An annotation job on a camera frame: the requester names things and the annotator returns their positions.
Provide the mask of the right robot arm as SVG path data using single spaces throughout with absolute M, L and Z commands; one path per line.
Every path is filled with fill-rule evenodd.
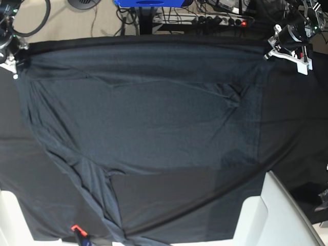
M 1 1 L 1 68 L 11 72 L 15 79 L 18 78 L 16 65 L 19 54 L 30 47 L 26 38 L 43 28 L 51 12 L 50 1 L 45 1 L 46 11 L 41 23 L 31 32 L 18 32 L 13 23 L 22 3 L 23 1 Z

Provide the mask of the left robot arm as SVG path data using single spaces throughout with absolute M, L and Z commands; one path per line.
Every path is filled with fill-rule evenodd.
M 318 1 L 289 1 L 289 19 L 274 26 L 274 35 L 268 39 L 272 49 L 264 55 L 293 62 L 310 64 L 307 46 L 310 40 L 324 31 L 325 19 Z

